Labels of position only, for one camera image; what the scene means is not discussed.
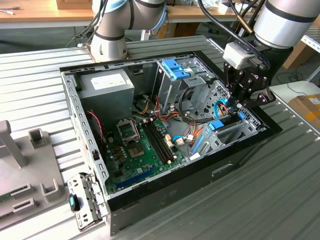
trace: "floor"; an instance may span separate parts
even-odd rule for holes
[[[55,28],[25,28],[25,29],[0,29],[0,54],[38,51],[47,49],[65,48],[70,41],[74,32],[80,32],[83,27],[55,27]],[[128,30],[125,33],[127,41],[139,41],[141,32],[139,30]],[[221,46],[226,44],[228,35],[222,30],[213,28],[213,33],[208,33],[208,27],[201,23],[196,31],[197,35],[204,35],[212,38]],[[75,47],[76,43],[72,42],[70,47]],[[320,66],[320,54],[315,54],[306,64],[292,69],[281,68],[278,73],[278,79],[275,77],[272,85],[289,83],[290,76],[295,71],[298,72],[299,79],[307,79],[317,67]],[[320,74],[313,78],[312,82],[317,86],[320,85]]]

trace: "blue latch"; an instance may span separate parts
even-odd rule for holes
[[[225,125],[220,120],[215,120],[209,123],[209,128],[211,128],[212,131],[222,128]]]
[[[185,72],[184,69],[180,64],[176,62],[174,59],[167,59],[162,61],[163,66],[165,69],[172,74],[172,77],[177,80],[177,79],[184,79],[184,78],[189,78],[190,73]]]
[[[245,115],[243,112],[239,112],[239,113],[238,113],[238,117],[239,117],[241,120],[243,120],[243,119],[246,118],[246,115]]]

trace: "chip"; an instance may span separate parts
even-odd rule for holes
[[[124,174],[123,174],[122,170],[119,170],[119,171],[115,171],[115,172],[113,173],[113,175],[114,175],[116,178],[119,178],[119,177],[123,176]]]
[[[127,150],[128,150],[132,159],[135,159],[135,158],[145,154],[144,148],[142,147],[140,142],[136,142],[136,143],[132,143],[132,144],[128,145]]]

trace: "sticker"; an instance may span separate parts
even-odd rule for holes
[[[192,73],[193,71],[191,70],[191,68],[185,68],[185,69],[183,69],[186,73]]]
[[[320,100],[318,98],[309,98],[309,100],[313,103],[313,104],[320,104]]]
[[[95,90],[106,89],[127,84],[120,73],[94,77],[91,79],[91,83]]]

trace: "yellow wire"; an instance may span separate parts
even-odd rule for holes
[[[150,102],[150,101],[151,101],[151,100],[149,99],[149,100],[146,102],[146,105],[145,105],[144,110],[141,111],[141,112],[139,112],[139,114],[145,114],[145,113],[148,111],[148,106],[149,106],[149,102]]]

